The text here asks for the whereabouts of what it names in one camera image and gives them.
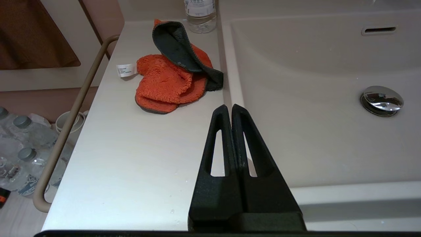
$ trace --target orange towel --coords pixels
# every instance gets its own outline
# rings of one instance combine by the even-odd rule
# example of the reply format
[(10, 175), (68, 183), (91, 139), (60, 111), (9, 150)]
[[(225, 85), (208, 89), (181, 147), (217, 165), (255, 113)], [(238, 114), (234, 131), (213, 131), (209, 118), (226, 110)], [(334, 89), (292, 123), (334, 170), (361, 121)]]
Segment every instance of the orange towel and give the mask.
[[(198, 47), (192, 48), (199, 60), (212, 67), (208, 55)], [(179, 104), (198, 100), (205, 93), (206, 75), (190, 73), (174, 65), (161, 54), (146, 55), (137, 60), (137, 70), (143, 75), (136, 90), (136, 103), (154, 113), (169, 113)]]

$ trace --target towel tag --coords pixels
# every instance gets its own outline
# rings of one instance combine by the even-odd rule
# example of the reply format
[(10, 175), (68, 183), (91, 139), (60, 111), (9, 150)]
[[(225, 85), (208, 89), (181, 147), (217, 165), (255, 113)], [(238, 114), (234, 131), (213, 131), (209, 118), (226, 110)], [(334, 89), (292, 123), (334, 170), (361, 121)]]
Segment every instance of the towel tag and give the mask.
[(117, 65), (117, 72), (119, 77), (137, 74), (136, 63)]

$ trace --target gray bottle cap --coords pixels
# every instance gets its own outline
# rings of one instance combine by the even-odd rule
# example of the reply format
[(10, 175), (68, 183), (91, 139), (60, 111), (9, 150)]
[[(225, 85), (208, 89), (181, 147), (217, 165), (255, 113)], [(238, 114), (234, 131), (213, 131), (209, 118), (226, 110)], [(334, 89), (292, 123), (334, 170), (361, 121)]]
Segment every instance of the gray bottle cap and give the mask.
[(28, 116), (18, 116), (13, 120), (13, 124), (18, 128), (26, 128), (32, 123), (32, 120)]
[(30, 161), (37, 155), (37, 151), (30, 147), (26, 147), (19, 151), (18, 158), (23, 161)]
[(0, 107), (0, 119), (4, 119), (9, 114), (9, 111), (7, 111), (4, 107)]

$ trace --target sink overflow slot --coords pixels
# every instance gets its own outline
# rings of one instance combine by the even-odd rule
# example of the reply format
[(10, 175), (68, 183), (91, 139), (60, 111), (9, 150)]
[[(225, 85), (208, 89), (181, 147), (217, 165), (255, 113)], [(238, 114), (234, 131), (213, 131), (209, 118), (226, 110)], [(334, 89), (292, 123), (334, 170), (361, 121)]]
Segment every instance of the sink overflow slot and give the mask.
[(396, 26), (382, 26), (382, 27), (364, 27), (361, 31), (362, 36), (371, 35), (391, 35), (396, 32)]

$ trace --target microfiber cloth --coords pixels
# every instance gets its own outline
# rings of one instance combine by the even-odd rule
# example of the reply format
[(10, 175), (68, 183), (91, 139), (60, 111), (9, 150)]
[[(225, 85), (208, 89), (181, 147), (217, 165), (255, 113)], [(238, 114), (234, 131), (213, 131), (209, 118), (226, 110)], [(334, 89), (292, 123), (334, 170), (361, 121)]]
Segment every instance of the microfiber cloth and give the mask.
[[(155, 20), (154, 31), (157, 25), (163, 23), (168, 22)], [(184, 27), (182, 25), (181, 27), (187, 37)], [(139, 83), (135, 96), (136, 103), (141, 108), (153, 113), (169, 113), (175, 110), (179, 104), (198, 100), (203, 96), (209, 85), (215, 86), (215, 83), (210, 83), (212, 80), (209, 80), (210, 76), (208, 73), (197, 69), (198, 64), (195, 60), (210, 71), (212, 75), (220, 75), (222, 80), (222, 73), (213, 69), (208, 55), (189, 42), (188, 44), (189, 49), (192, 51), (190, 58), (194, 57), (192, 60), (184, 60), (174, 64), (174, 61), (170, 60), (167, 55), (153, 54), (146, 55), (137, 61), (137, 70), (144, 76)], [(172, 55), (173, 58), (186, 57), (183, 53), (180, 53), (179, 56), (176, 56), (176, 53), (172, 53)], [(182, 67), (181, 65), (185, 65), (184, 63), (189, 65), (188, 68), (193, 68), (194, 72)]]
[(173, 64), (192, 73), (205, 73), (208, 79), (206, 91), (222, 89), (224, 74), (205, 65), (198, 58), (182, 23), (155, 20), (152, 39), (161, 54)]

